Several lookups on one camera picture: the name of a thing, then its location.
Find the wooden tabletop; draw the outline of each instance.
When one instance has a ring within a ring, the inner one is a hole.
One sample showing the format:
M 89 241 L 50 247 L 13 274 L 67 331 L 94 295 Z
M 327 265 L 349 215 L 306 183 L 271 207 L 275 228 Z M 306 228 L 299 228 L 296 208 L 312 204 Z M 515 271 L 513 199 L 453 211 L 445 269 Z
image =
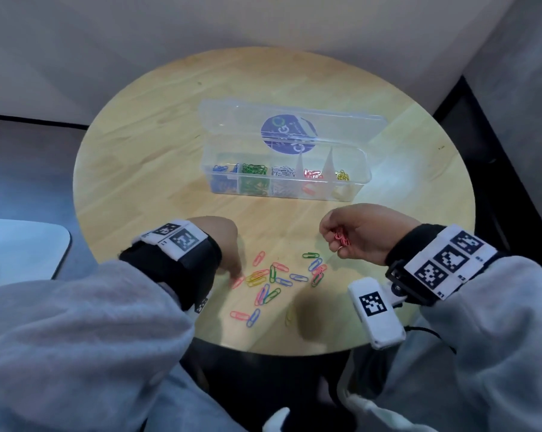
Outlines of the wooden tabletop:
M 383 115 L 389 126 L 365 148 L 373 179 L 354 203 L 389 206 L 422 222 L 473 230 L 475 200 L 453 143 L 416 102 L 394 86 L 329 57 L 282 48 L 213 50 L 160 67 L 120 91 L 83 139 L 73 192 L 81 230 L 97 261 L 113 259 L 137 234 L 173 218 L 220 215 L 238 225 L 246 274 L 260 251 L 291 273 L 308 274 L 304 252 L 328 269 L 317 288 L 283 287 L 261 306 L 252 328 L 231 311 L 252 313 L 260 287 L 229 288 L 217 276 L 195 336 L 242 351 L 295 356 L 340 351 L 368 340 L 347 285 L 384 269 L 339 260 L 318 233 L 319 220 L 345 203 L 216 195 L 199 169 L 203 136 L 197 106 L 204 98 Z M 397 310 L 406 323 L 415 307 Z

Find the gray sleeve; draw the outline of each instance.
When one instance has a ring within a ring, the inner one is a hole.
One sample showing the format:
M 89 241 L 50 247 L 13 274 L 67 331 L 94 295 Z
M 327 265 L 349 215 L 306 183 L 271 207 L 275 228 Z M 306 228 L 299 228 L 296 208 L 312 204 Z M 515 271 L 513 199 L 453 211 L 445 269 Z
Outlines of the gray sleeve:
M 542 431 L 541 267 L 500 259 L 422 314 L 457 350 L 459 389 L 490 431 Z
M 137 430 L 194 333 L 120 261 L 74 282 L 0 288 L 0 431 Z

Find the blue paper clip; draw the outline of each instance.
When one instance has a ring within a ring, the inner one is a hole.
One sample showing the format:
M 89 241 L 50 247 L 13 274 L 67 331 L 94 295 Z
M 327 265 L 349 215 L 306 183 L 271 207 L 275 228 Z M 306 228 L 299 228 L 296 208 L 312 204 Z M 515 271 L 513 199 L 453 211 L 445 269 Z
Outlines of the blue paper clip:
M 247 321 L 247 327 L 253 327 L 255 324 L 255 321 L 259 318 L 259 315 L 261 314 L 261 310 L 259 308 L 255 309 L 253 314 L 251 314 L 251 317 Z
M 275 279 L 275 282 L 282 285 L 282 286 L 293 286 L 293 282 L 287 279 L 282 279 L 281 277 L 277 277 Z
M 312 261 L 309 265 L 309 271 L 314 271 L 316 268 L 318 268 L 323 263 L 323 259 L 318 257 L 314 261 Z
M 297 282 L 309 282 L 309 278 L 300 274 L 290 274 L 289 277 Z

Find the circular sticker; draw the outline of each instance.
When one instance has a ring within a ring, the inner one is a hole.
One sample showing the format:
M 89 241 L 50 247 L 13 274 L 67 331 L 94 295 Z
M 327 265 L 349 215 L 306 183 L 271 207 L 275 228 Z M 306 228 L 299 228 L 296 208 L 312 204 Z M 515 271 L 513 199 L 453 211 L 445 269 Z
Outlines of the circular sticker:
M 298 140 L 313 141 L 317 131 L 310 121 L 296 115 L 275 115 L 261 127 L 261 136 L 269 148 L 285 154 L 308 152 L 314 145 L 297 143 Z

